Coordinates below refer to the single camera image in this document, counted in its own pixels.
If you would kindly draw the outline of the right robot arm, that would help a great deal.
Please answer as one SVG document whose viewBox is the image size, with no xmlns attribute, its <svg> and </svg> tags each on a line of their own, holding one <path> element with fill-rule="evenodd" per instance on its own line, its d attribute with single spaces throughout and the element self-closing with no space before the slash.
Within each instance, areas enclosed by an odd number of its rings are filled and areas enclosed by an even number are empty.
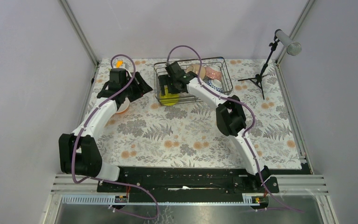
<svg viewBox="0 0 358 224">
<path fill-rule="evenodd" d="M 258 155 L 251 144 L 246 129 L 244 104 L 235 95 L 229 97 L 207 85 L 193 72 L 185 72 L 177 61 L 166 63 L 165 70 L 172 79 L 173 86 L 182 92 L 189 93 L 215 109 L 218 130 L 229 137 L 244 162 L 248 174 L 250 189 L 261 192 L 267 186 L 267 179 L 261 175 Z"/>
</svg>

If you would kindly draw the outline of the orange bowl with white inside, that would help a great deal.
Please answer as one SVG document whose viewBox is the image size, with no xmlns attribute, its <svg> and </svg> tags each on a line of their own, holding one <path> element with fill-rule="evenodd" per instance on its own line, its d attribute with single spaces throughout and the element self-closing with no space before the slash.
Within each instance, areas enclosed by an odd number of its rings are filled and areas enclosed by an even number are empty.
<svg viewBox="0 0 358 224">
<path fill-rule="evenodd" d="M 120 107 L 118 108 L 118 110 L 116 111 L 116 114 L 120 114 L 125 112 L 130 106 L 130 102 L 128 100 L 125 100 Z"/>
</svg>

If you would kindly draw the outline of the yellow plastic bowl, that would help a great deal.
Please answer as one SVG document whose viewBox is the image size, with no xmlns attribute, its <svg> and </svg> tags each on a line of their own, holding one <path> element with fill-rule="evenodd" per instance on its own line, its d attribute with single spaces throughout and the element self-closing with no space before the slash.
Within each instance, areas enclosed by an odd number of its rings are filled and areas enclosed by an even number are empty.
<svg viewBox="0 0 358 224">
<path fill-rule="evenodd" d="M 178 103 L 179 101 L 179 94 L 171 94 L 168 92 L 167 86 L 164 87 L 164 95 L 162 95 L 163 92 L 159 95 L 159 101 L 164 106 L 172 106 Z"/>
</svg>

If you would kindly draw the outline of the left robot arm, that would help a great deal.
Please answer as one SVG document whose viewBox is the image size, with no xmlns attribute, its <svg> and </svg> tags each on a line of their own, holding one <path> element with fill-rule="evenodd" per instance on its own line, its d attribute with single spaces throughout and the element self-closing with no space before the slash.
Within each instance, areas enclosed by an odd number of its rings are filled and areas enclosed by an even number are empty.
<svg viewBox="0 0 358 224">
<path fill-rule="evenodd" d="M 85 120 L 58 140 L 61 171 L 107 180 L 113 191 L 122 191 L 126 186 L 125 178 L 119 175 L 118 166 L 103 161 L 96 142 L 104 126 L 126 100 L 133 102 L 151 91 L 138 71 L 111 69 L 109 80 L 97 94 L 96 103 Z"/>
</svg>

